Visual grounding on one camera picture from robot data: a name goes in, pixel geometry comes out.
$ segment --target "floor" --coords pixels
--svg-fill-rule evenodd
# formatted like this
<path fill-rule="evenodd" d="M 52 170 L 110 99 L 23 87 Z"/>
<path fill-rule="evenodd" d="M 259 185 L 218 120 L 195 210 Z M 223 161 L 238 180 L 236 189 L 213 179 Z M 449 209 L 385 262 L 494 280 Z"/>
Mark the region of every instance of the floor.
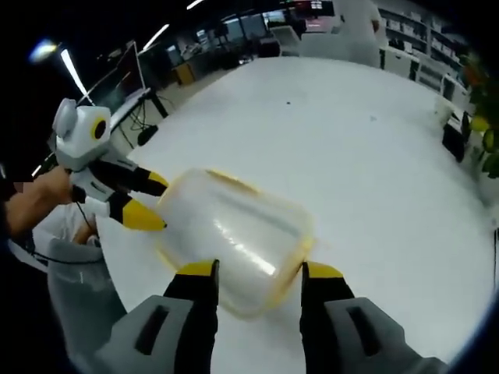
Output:
<path fill-rule="evenodd" d="M 188 86 L 180 86 L 177 83 L 173 83 L 167 88 L 158 91 L 157 95 L 166 111 L 171 114 L 183 106 L 192 96 L 210 86 L 229 72 L 231 72 L 231 70 L 218 70 Z M 141 132 L 137 120 L 134 121 L 132 118 L 134 115 L 140 122 L 145 122 L 148 125 L 157 125 L 163 120 L 151 101 L 146 101 L 145 103 L 145 115 L 144 109 L 137 108 L 133 112 L 133 115 L 121 124 L 120 129 L 115 130 L 112 134 L 111 141 L 115 147 L 125 155 L 137 146 L 137 137 Z"/>

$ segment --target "computer monitor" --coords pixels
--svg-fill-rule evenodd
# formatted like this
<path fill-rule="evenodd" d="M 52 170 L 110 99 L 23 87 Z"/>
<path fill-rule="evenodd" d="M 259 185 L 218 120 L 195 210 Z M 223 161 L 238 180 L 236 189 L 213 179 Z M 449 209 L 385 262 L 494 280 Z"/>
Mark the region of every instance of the computer monitor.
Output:
<path fill-rule="evenodd" d="M 295 13 L 298 17 L 309 16 L 330 16 L 334 14 L 334 4 L 332 1 L 297 1 L 295 2 Z"/>
<path fill-rule="evenodd" d="M 118 61 L 116 67 L 100 79 L 90 89 L 88 95 L 80 99 L 78 105 L 107 107 L 111 113 L 115 113 L 128 97 L 145 88 L 136 44 L 133 43 Z"/>

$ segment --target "desk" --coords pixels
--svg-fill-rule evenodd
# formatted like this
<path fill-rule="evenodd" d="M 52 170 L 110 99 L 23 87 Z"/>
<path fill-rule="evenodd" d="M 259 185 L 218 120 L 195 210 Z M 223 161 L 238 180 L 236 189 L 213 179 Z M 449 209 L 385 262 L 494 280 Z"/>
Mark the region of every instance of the desk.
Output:
<path fill-rule="evenodd" d="M 215 168 L 300 203 L 329 243 L 310 258 L 340 269 L 421 355 L 449 362 L 487 308 L 494 251 L 476 186 L 441 145 L 436 98 L 350 62 L 262 58 L 192 97 L 130 158 L 170 181 L 192 167 Z M 109 219 L 97 224 L 124 306 L 161 295 L 174 274 L 150 235 Z M 299 279 L 259 319 L 219 307 L 218 321 L 212 372 L 305 372 Z"/>
<path fill-rule="evenodd" d="M 111 132 L 119 127 L 119 125 L 145 100 L 151 100 L 153 102 L 157 111 L 161 114 L 161 117 L 166 118 L 168 116 L 165 107 L 151 88 L 140 89 L 128 96 L 125 103 L 112 114 Z"/>
<path fill-rule="evenodd" d="M 380 48 L 380 67 L 410 80 L 416 80 L 419 58 L 391 46 Z"/>

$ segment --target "person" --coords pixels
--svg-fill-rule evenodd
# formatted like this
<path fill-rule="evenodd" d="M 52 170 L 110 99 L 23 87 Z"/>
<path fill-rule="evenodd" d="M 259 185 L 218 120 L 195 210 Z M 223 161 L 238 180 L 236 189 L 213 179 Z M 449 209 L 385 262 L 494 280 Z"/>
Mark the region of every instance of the person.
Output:
<path fill-rule="evenodd" d="M 28 193 L 33 182 L 14 182 L 13 184 L 18 193 Z M 90 238 L 97 237 L 95 216 L 86 212 L 86 210 L 84 204 L 79 205 L 76 203 L 59 205 L 54 208 L 49 215 L 33 228 L 32 244 L 34 247 L 30 248 L 30 251 L 45 257 L 50 256 L 49 247 L 54 238 L 84 245 L 94 242 L 94 240 L 90 241 Z M 46 271 L 44 265 L 27 253 L 26 243 L 19 245 L 16 241 L 9 240 L 9 247 L 18 260 L 39 270 Z"/>
<path fill-rule="evenodd" d="M 47 276 L 19 261 L 9 250 L 8 240 L 23 242 L 59 205 L 72 202 L 69 175 L 56 167 L 37 178 L 23 191 L 7 196 L 2 183 L 0 202 L 0 290 L 2 292 L 2 366 L 12 359 L 16 371 L 50 369 L 75 372 L 67 355 L 58 321 L 48 293 Z"/>
<path fill-rule="evenodd" d="M 339 35 L 347 40 L 349 60 L 379 68 L 380 50 L 376 32 L 381 24 L 377 7 L 371 0 L 341 0 L 339 5 L 344 21 Z"/>

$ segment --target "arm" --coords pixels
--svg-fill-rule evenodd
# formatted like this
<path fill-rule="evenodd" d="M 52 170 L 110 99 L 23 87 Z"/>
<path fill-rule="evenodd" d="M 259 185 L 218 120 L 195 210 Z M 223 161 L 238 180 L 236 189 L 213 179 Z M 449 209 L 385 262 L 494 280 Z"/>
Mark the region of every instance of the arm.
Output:
<path fill-rule="evenodd" d="M 381 24 L 380 10 L 372 1 L 369 1 L 369 6 L 371 23 L 373 24 L 374 33 L 377 33 L 377 31 L 380 29 Z"/>
<path fill-rule="evenodd" d="M 97 235 L 97 225 L 95 223 L 95 217 L 91 218 L 87 222 L 84 222 L 73 238 L 73 243 L 76 244 L 86 244 L 88 239 L 92 235 Z"/>
<path fill-rule="evenodd" d="M 23 193 L 5 203 L 8 235 L 15 238 L 31 230 L 59 204 L 71 202 L 69 176 L 57 167 L 37 178 Z"/>

